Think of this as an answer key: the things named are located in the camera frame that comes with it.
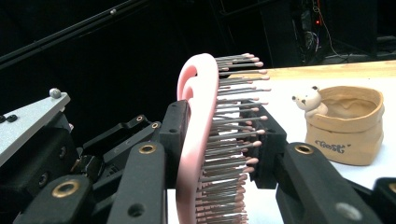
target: beige fabric basket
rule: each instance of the beige fabric basket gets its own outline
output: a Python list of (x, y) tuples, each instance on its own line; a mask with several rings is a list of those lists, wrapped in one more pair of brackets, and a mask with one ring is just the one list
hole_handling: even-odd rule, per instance
[(371, 164), (384, 138), (382, 93), (349, 86), (319, 92), (329, 111), (326, 116), (306, 118), (305, 142), (317, 147), (331, 161)]

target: white bear toy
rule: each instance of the white bear toy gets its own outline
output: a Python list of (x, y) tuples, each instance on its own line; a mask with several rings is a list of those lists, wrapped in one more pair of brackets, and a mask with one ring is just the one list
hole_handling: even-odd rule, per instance
[(319, 88), (314, 86), (306, 92), (292, 96), (292, 100), (297, 106), (305, 111), (305, 118), (311, 118), (315, 114), (326, 115), (328, 108), (321, 102)]

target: cable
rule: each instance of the cable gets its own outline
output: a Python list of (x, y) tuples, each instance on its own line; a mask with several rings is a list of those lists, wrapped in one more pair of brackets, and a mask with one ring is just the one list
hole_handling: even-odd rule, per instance
[(327, 28), (326, 22), (325, 22), (324, 19), (323, 19), (323, 16), (322, 16), (322, 14), (321, 14), (321, 12), (320, 12), (320, 8), (315, 6), (314, 0), (312, 0), (312, 10), (314, 10), (314, 12), (316, 12), (316, 13), (319, 14), (319, 16), (320, 16), (320, 21), (323, 22), (324, 28), (326, 29), (326, 32), (327, 32), (327, 36), (329, 37), (330, 48), (332, 48), (332, 52), (334, 52), (334, 54), (337, 55), (338, 57), (340, 57), (340, 58), (342, 58), (342, 59), (346, 59), (346, 58), (344, 58), (343, 56), (339, 55), (339, 54), (334, 50), (334, 48), (332, 47), (332, 37), (331, 37), (331, 35), (330, 35), (329, 29)]

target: pink hairbrush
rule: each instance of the pink hairbrush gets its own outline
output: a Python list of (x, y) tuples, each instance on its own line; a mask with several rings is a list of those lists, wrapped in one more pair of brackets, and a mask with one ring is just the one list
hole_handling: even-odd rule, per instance
[(239, 84), (251, 84), (260, 78), (224, 78), (231, 74), (259, 73), (265, 70), (230, 72), (230, 68), (262, 66), (251, 54), (213, 58), (209, 54), (191, 57), (183, 66), (177, 83), (177, 99), (187, 100), (191, 108), (189, 127), (177, 174), (177, 214), (180, 223), (246, 223), (243, 185), (248, 179), (246, 173), (253, 172), (250, 164), (258, 162), (246, 158), (242, 152), (249, 147), (258, 147), (241, 139), (264, 134), (254, 130), (253, 119), (232, 118), (225, 114), (257, 111), (261, 103), (243, 104), (246, 100), (258, 98), (220, 99), (223, 95), (247, 93), (255, 87), (233, 89)]

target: dark background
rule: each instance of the dark background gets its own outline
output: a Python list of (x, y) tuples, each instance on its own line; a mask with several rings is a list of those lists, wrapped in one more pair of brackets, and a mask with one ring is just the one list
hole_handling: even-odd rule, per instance
[[(0, 61), (14, 50), (123, 2), (2, 0)], [(395, 10), (390, 10), (394, 4), (378, 3), (371, 13), (380, 23), (367, 27), (395, 35)], [(162, 121), (166, 107), (176, 100), (178, 73), (194, 54), (207, 52), (216, 57), (251, 52), (266, 68), (315, 64), (316, 55), (304, 49), (301, 13), (307, 10), (313, 22), (318, 15), (312, 12), (310, 0), (148, 1), (147, 7), (1, 69), (0, 114), (43, 99), (56, 87), (72, 99), (65, 114), (75, 125), (77, 146), (139, 114)], [(349, 18), (356, 16), (354, 12), (359, 15), (358, 9), (344, 10)], [(339, 26), (333, 25), (339, 21), (335, 20), (343, 17), (328, 11), (323, 14), (329, 17), (329, 28), (336, 30)], [(311, 25), (310, 29), (323, 32), (323, 27)]]

